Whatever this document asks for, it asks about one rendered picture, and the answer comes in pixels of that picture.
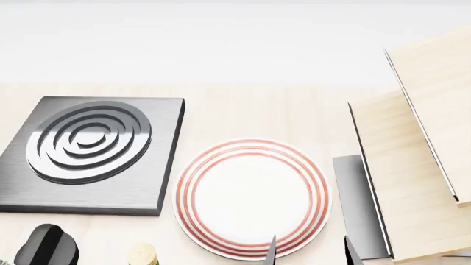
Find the yellowish cork-like object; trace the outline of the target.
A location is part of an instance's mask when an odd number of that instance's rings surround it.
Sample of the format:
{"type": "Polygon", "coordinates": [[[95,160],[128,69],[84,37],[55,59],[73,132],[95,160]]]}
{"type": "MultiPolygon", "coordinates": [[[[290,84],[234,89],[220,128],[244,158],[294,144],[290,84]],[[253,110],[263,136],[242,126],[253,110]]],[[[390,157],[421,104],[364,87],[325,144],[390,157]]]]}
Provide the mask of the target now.
{"type": "Polygon", "coordinates": [[[152,244],[136,244],[128,255],[128,265],[159,265],[152,244]]]}

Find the light wooden cabinet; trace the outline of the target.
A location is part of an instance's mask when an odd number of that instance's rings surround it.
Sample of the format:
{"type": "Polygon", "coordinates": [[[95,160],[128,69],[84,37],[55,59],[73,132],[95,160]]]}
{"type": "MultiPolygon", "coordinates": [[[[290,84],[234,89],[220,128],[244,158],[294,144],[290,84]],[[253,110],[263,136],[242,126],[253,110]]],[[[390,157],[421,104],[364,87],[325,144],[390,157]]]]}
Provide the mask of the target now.
{"type": "Polygon", "coordinates": [[[393,262],[471,251],[471,25],[386,59],[398,87],[350,109],[393,262]]]}

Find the white plate with red rings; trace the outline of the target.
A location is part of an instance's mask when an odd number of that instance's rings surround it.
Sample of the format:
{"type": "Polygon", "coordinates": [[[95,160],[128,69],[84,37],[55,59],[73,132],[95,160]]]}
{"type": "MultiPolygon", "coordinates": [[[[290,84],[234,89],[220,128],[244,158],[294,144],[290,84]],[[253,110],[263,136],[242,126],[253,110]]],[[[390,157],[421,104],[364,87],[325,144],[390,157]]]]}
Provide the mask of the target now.
{"type": "Polygon", "coordinates": [[[291,145],[239,138],[196,156],[175,183],[175,218],[216,255],[262,261],[271,247],[290,255],[327,224],[332,192],[324,172],[291,145]]]}

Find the grey metal flat stove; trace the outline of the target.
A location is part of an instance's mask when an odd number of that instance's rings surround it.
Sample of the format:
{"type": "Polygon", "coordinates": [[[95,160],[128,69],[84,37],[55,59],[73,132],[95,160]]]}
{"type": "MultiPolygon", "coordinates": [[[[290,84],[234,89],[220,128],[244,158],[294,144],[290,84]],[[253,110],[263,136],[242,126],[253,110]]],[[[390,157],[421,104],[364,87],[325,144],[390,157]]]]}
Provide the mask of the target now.
{"type": "Polygon", "coordinates": [[[0,212],[158,216],[181,98],[45,96],[0,155],[0,212]]]}

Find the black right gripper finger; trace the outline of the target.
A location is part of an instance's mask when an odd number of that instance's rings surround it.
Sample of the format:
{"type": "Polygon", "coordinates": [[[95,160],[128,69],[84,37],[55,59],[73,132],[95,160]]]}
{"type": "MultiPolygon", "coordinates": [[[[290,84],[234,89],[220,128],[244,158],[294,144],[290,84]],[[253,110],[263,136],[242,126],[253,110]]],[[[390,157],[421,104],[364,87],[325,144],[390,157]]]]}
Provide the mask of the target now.
{"type": "Polygon", "coordinates": [[[364,265],[363,261],[359,258],[358,253],[355,251],[352,242],[350,242],[348,236],[344,237],[344,248],[347,265],[364,265]]]}
{"type": "Polygon", "coordinates": [[[269,245],[269,250],[263,262],[263,265],[275,265],[276,249],[277,249],[276,243],[277,243],[276,236],[273,236],[272,241],[269,245]]]}

